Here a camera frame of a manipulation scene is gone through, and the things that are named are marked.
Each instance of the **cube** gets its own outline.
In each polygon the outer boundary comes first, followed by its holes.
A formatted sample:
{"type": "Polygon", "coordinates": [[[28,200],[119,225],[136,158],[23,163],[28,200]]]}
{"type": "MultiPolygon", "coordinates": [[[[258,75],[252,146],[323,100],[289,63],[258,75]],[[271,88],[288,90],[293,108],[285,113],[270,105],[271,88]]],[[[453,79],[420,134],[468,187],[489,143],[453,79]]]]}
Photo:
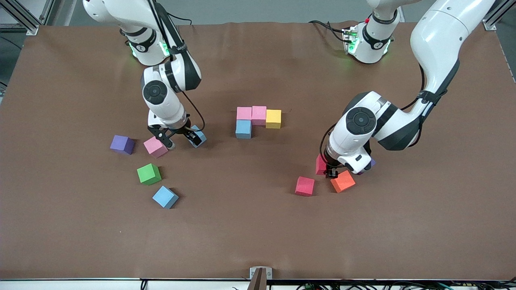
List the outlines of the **cube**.
{"type": "Polygon", "coordinates": [[[137,171],[140,182],[145,185],[151,185],[161,180],[158,167],[152,163],[138,168],[137,171]]]}
{"type": "MultiPolygon", "coordinates": [[[[197,125],[193,125],[192,129],[198,130],[199,128],[197,127],[197,125]]],[[[206,141],[206,136],[202,131],[194,132],[194,134],[196,134],[199,137],[199,139],[201,139],[201,142],[198,145],[195,145],[195,143],[193,143],[190,139],[188,141],[190,141],[190,144],[192,144],[193,147],[198,148],[202,143],[206,141]]]]}
{"type": "Polygon", "coordinates": [[[324,175],[326,171],[326,163],[324,162],[322,156],[319,154],[317,159],[315,160],[315,174],[316,175],[324,175]]]}
{"type": "Polygon", "coordinates": [[[251,120],[236,120],[237,139],[251,139],[251,120]]]}
{"type": "Polygon", "coordinates": [[[339,194],[342,191],[355,185],[355,182],[353,180],[353,177],[351,177],[351,174],[349,173],[349,171],[344,171],[344,172],[340,173],[337,178],[332,179],[331,184],[333,184],[333,187],[339,194]]]}
{"type": "Polygon", "coordinates": [[[236,119],[237,120],[249,120],[252,119],[253,109],[251,107],[236,107],[236,119]]]}
{"type": "Polygon", "coordinates": [[[310,197],[314,191],[315,180],[300,176],[297,179],[296,194],[300,196],[310,197]]]}
{"type": "Polygon", "coordinates": [[[268,129],[281,128],[281,110],[267,110],[265,127],[268,129]]]}
{"type": "Polygon", "coordinates": [[[134,141],[129,137],[115,135],[109,148],[117,153],[131,155],[134,148],[134,141]]]}
{"type": "Polygon", "coordinates": [[[145,141],[143,145],[147,149],[147,152],[151,154],[154,158],[158,158],[168,152],[167,147],[163,145],[161,141],[156,139],[156,137],[152,137],[149,140],[145,141]]]}
{"type": "Polygon", "coordinates": [[[161,205],[163,208],[169,210],[179,199],[179,197],[172,190],[162,186],[152,197],[152,199],[159,203],[159,205],[161,205]]]}
{"type": "Polygon", "coordinates": [[[251,123],[256,126],[265,126],[267,118],[267,107],[252,106],[251,123]]]}
{"type": "Polygon", "coordinates": [[[371,168],[376,164],[376,161],[371,158],[371,168]]]}

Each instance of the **table surface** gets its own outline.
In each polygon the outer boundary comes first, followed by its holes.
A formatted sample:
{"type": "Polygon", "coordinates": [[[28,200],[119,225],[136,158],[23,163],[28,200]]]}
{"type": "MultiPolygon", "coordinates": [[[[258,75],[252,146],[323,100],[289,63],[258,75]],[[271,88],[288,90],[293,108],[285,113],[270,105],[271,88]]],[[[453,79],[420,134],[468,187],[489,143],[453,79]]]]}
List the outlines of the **table surface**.
{"type": "Polygon", "coordinates": [[[513,277],[515,85],[495,33],[466,40],[417,146],[373,142],[376,166],[341,194],[315,175],[357,93],[402,107],[419,92],[413,26],[374,65],[312,24],[181,27],[208,140],[175,136],[159,159],[143,147],[144,67],[118,29],[40,27],[0,107],[0,278],[239,278],[255,265],[281,279],[513,277]],[[236,107],[251,105],[281,109],[283,127],[236,139],[236,107]],[[131,156],[109,149],[115,134],[136,139],[131,156]],[[164,178],[151,186],[136,174],[148,163],[164,178]],[[299,176],[316,179],[313,197],[294,194],[299,176]],[[171,210],[152,200],[161,186],[180,196],[171,210]]]}

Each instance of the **green cube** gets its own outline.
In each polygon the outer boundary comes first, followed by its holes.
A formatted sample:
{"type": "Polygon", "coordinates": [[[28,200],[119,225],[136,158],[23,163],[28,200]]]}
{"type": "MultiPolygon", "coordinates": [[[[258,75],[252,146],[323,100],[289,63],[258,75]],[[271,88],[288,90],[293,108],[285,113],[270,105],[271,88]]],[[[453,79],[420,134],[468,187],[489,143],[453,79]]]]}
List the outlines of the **green cube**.
{"type": "Polygon", "coordinates": [[[140,177],[140,182],[145,185],[151,185],[161,180],[158,167],[152,163],[138,168],[138,177],[140,177]]]}

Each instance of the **blue cube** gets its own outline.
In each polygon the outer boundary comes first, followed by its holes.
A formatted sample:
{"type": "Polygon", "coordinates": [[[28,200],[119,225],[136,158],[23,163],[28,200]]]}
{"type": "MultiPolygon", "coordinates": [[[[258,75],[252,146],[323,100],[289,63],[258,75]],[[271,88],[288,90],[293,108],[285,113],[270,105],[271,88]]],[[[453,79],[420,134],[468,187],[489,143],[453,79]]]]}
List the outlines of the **blue cube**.
{"type": "Polygon", "coordinates": [[[115,152],[131,155],[134,148],[134,141],[129,137],[115,135],[110,148],[115,152]]]}
{"type": "Polygon", "coordinates": [[[162,186],[152,197],[152,199],[159,203],[159,205],[161,205],[163,208],[170,209],[179,199],[179,197],[170,189],[162,186]]]}
{"type": "MultiPolygon", "coordinates": [[[[192,129],[194,130],[198,130],[199,128],[197,127],[197,125],[193,125],[192,126],[192,129]]],[[[195,143],[193,143],[190,139],[188,141],[190,141],[190,144],[192,144],[192,146],[194,146],[195,148],[199,147],[200,145],[202,145],[204,142],[206,142],[206,136],[204,135],[204,133],[202,131],[199,131],[199,132],[194,132],[194,134],[196,134],[197,136],[199,136],[199,138],[201,139],[201,142],[199,143],[199,145],[195,145],[195,143]]]]}
{"type": "Polygon", "coordinates": [[[251,128],[251,120],[236,120],[236,138],[251,139],[251,128]]]}

